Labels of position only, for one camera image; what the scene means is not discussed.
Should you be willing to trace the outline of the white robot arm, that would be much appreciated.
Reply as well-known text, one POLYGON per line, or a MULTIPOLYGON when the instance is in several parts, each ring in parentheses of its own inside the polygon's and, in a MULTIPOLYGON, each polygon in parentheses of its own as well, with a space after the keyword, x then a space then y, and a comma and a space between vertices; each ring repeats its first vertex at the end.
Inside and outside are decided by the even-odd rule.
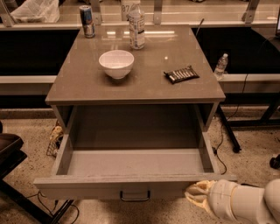
POLYGON ((185 189, 195 206, 223 220, 248 224, 280 224, 280 179, 264 188, 225 179, 203 180, 185 189))

